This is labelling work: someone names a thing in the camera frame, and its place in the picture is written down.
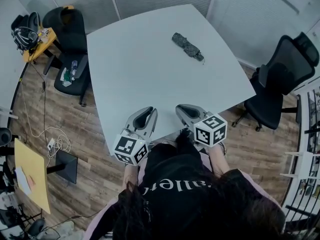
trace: white cable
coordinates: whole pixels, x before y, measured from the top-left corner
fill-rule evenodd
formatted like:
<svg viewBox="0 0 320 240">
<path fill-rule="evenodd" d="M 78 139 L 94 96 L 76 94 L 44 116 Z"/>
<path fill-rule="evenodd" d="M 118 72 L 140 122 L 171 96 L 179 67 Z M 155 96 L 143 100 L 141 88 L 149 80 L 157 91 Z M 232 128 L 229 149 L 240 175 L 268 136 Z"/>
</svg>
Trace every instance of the white cable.
<svg viewBox="0 0 320 240">
<path fill-rule="evenodd" d="M 22 89 L 22 97 L 23 97 L 23 103 L 24 103 L 26 118 L 27 118 L 27 120 L 28 120 L 30 132 L 31 132 L 32 136 L 35 137 L 35 138 L 39 138 L 45 131 L 47 131 L 47 130 L 49 130 L 49 129 L 56 129 L 56 130 L 59 130 L 59 131 L 61 131 L 61 132 L 63 133 L 63 134 L 60 134 L 60 135 L 58 136 L 57 141 L 56 141 L 56 142 L 53 144 L 53 146 L 52 146 L 52 147 L 53 147 L 53 154 L 50 154 L 49 151 L 48 151 L 48 155 L 47 155 L 47 156 L 48 156 L 48 158 L 49 158 L 49 161 L 48 161 L 48 163 L 47 163 L 47 165 L 46 165 L 46 167 L 48 167 L 51 159 L 54 158 L 54 156 L 56 155 L 56 153 L 58 152 L 58 150 L 66 151 L 66 150 L 68 149 L 67 153 L 70 152 L 70 150 L 71 150 L 71 142 L 70 142 L 68 136 L 66 135 L 66 133 L 65 133 L 63 130 L 61 130 L 61 129 L 59 129 L 59 128 L 52 127 L 52 126 L 44 129 L 44 131 L 42 131 L 38 136 L 35 136 L 35 135 L 33 134 L 32 129 L 31 129 L 31 124 L 30 124 L 30 121 L 29 121 L 29 115 L 28 115 L 28 110 L 27 110 L 27 105 L 26 105 L 26 99 L 25 99 L 25 93 L 24 93 L 24 85 L 22 84 L 22 80 L 21 80 L 21 89 Z M 64 137 L 64 138 L 66 139 L 66 141 L 67 141 L 67 146 L 66 146 L 65 148 L 63 148 L 64 141 L 61 139 L 61 137 Z"/>
</svg>

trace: mesh chair back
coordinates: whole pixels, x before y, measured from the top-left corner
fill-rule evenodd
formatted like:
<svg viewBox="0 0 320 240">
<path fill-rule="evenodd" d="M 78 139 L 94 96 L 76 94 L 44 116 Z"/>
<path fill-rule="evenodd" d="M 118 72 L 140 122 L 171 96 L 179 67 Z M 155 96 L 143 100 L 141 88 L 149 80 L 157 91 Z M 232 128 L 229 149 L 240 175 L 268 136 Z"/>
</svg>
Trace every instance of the mesh chair back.
<svg viewBox="0 0 320 240">
<path fill-rule="evenodd" d="M 282 36 L 267 64 L 269 72 L 266 88 L 287 95 L 311 78 L 315 74 L 315 68 L 304 55 L 305 52 L 291 37 Z"/>
<path fill-rule="evenodd" d="M 49 11 L 43 18 L 44 28 L 52 28 L 66 53 L 87 53 L 84 19 L 77 9 L 63 7 Z"/>
<path fill-rule="evenodd" d="M 305 33 L 301 32 L 294 42 L 300 48 L 304 57 L 309 61 L 309 63 L 316 67 L 319 64 L 319 52 L 311 40 L 306 36 Z"/>
</svg>

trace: white table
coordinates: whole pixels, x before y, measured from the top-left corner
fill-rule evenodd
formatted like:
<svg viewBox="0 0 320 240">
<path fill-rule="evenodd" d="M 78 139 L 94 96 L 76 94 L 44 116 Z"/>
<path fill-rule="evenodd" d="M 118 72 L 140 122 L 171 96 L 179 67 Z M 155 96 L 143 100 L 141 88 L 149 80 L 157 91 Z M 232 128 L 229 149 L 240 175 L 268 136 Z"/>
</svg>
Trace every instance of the white table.
<svg viewBox="0 0 320 240">
<path fill-rule="evenodd" d="M 198 47 L 205 63 L 172 41 L 175 32 Z M 134 112 L 158 110 L 159 139 L 183 128 L 178 104 L 219 113 L 256 93 L 237 59 L 192 5 L 135 15 L 87 36 L 90 75 L 100 123 L 110 149 Z"/>
</svg>

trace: wooden floor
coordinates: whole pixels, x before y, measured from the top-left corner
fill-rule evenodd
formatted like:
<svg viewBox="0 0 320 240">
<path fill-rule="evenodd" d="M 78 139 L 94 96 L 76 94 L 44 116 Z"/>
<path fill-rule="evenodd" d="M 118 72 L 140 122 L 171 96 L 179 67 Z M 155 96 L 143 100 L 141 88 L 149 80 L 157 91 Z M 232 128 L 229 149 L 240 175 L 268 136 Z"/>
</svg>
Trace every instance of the wooden floor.
<svg viewBox="0 0 320 240">
<path fill-rule="evenodd" d="M 46 61 L 45 56 L 37 59 L 35 67 L 41 75 Z M 90 216 L 101 210 L 118 194 L 124 171 L 123 164 L 109 156 L 92 87 L 88 88 L 84 97 L 87 107 L 81 107 L 78 97 L 60 93 L 54 88 L 57 72 L 57 69 L 51 68 L 46 77 L 43 75 L 46 81 L 45 127 L 62 129 L 71 141 L 70 153 L 79 159 L 76 185 L 54 173 L 48 175 L 51 214 L 44 212 L 44 217 L 49 226 L 74 215 Z M 248 76 L 253 73 L 247 68 L 245 72 Z M 33 134 L 38 135 L 44 130 L 45 94 L 42 93 L 42 79 L 29 66 L 22 83 L 31 128 Z M 284 98 L 283 107 L 294 107 L 296 102 L 293 95 L 288 95 Z M 239 168 L 251 174 L 255 182 L 281 202 L 289 182 L 279 175 L 288 164 L 284 152 L 296 151 L 298 145 L 299 127 L 295 122 L 295 114 L 282 114 L 277 130 L 264 127 L 261 132 L 255 132 L 257 123 L 248 118 L 244 118 L 236 128 L 232 128 L 232 121 L 243 109 L 243 105 L 238 105 L 220 113 L 228 121 L 225 140 L 227 161 L 231 168 Z M 13 112 L 19 116 L 19 120 L 11 121 L 12 132 L 21 135 L 29 147 L 46 158 L 48 151 L 44 135 L 38 138 L 31 135 L 21 86 Z M 59 131 L 50 129 L 46 137 L 49 141 L 51 138 L 57 139 L 59 134 Z M 27 215 L 40 211 L 23 193 L 19 190 L 16 192 L 19 200 L 25 204 Z M 78 218 L 74 222 L 78 228 L 86 229 L 91 219 Z"/>
</svg>

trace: person's arm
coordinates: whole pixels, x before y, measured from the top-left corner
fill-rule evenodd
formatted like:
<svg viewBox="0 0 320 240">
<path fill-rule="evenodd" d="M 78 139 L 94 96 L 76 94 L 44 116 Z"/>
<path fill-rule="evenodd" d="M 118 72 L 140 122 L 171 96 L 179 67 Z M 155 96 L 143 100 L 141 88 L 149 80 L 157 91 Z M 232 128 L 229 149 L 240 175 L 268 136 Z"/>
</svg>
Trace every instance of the person's arm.
<svg viewBox="0 0 320 240">
<path fill-rule="evenodd" d="M 230 171 L 230 167 L 220 145 L 209 147 L 208 152 L 215 176 L 220 178 L 221 175 Z"/>
<path fill-rule="evenodd" d="M 133 185 L 138 184 L 138 166 L 133 166 L 128 164 L 124 168 L 124 176 L 123 176 L 123 183 L 121 191 L 127 188 L 127 183 L 131 182 Z"/>
</svg>

